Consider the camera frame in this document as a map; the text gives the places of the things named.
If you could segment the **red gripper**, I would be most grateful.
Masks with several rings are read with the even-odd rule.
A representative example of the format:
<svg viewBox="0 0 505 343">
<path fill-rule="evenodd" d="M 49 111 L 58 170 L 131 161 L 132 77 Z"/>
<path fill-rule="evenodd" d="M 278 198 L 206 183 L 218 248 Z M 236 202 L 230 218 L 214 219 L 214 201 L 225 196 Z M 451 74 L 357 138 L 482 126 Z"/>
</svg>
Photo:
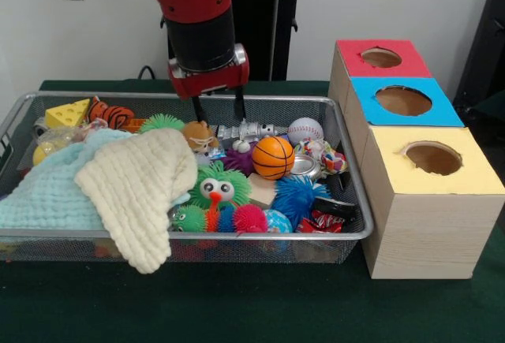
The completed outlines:
<svg viewBox="0 0 505 343">
<path fill-rule="evenodd" d="M 232 63 L 210 72 L 188 72 L 179 64 L 176 58 L 168 62 L 168 72 L 171 83 L 181 99 L 192 98 L 193 109 L 199 122 L 208 122 L 208 117 L 200 103 L 200 95 L 222 88 L 234 88 L 234 116 L 237 120 L 246 119 L 243 86 L 249 79 L 249 60 L 242 63 Z"/>
</svg>

